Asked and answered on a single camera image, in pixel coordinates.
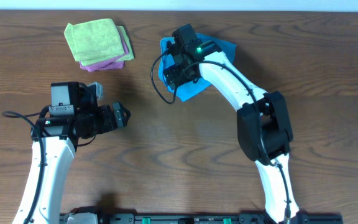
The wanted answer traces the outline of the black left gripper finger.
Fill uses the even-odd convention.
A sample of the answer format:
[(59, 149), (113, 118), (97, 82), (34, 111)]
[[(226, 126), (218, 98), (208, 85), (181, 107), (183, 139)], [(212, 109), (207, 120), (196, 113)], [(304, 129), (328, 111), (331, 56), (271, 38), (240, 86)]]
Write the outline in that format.
[(129, 115), (128, 114), (116, 113), (114, 116), (115, 116), (115, 119), (116, 119), (117, 128), (123, 128), (123, 127), (127, 126), (127, 123), (129, 121)]
[(116, 120), (129, 120), (131, 117), (131, 112), (118, 101), (112, 104), (112, 108)]

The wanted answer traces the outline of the blue microfiber cloth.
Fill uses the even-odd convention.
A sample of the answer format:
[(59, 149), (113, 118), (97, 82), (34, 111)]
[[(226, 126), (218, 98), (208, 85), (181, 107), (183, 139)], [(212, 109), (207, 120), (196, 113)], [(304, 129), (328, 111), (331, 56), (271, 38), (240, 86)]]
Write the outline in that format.
[[(236, 47), (237, 47), (236, 44), (200, 33), (197, 33), (196, 35), (203, 42), (206, 42), (207, 40), (213, 40), (215, 43), (217, 43), (220, 46), (220, 48), (222, 48), (223, 52), (226, 54), (228, 60), (231, 63), (233, 63), (236, 56)], [(173, 37), (162, 38), (160, 41), (160, 48), (162, 53), (164, 53), (164, 51), (167, 49), (165, 46), (167, 42), (175, 43)], [(174, 90), (172, 90), (169, 86), (167, 86), (165, 79), (163, 77), (163, 69), (166, 68), (167, 63), (170, 62), (173, 62), (173, 60), (168, 59), (167, 56), (163, 56), (160, 59), (159, 67), (158, 67), (158, 78), (167, 87), (167, 90), (173, 93)], [(210, 85), (211, 85), (210, 82), (206, 81), (203, 78), (200, 78), (197, 83), (189, 82), (182, 86), (179, 86), (176, 93), (176, 97), (178, 97), (181, 101), (189, 100), (190, 98), (196, 96), (198, 93), (201, 93)]]

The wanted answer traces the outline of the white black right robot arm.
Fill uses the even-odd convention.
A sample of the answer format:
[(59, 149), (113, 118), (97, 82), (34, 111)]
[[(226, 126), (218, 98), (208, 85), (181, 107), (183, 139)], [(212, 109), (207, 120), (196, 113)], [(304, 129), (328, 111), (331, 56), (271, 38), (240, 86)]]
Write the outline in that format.
[(175, 93), (200, 80), (212, 84), (234, 108), (237, 139), (244, 154), (255, 162), (265, 194), (265, 211), (274, 223), (290, 223), (299, 211), (288, 162), (293, 139), (283, 95), (267, 92), (248, 80), (213, 40), (168, 41), (161, 58), (172, 57), (164, 82)]

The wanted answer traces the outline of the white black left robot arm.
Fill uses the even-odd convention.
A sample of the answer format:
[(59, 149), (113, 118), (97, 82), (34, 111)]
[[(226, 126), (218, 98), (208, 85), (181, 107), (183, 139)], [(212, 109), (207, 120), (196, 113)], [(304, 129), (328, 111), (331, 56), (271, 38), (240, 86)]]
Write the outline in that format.
[(30, 123), (32, 163), (14, 223), (58, 223), (64, 185), (79, 139), (127, 126), (131, 113), (120, 102), (98, 105), (97, 82), (51, 84), (51, 104)]

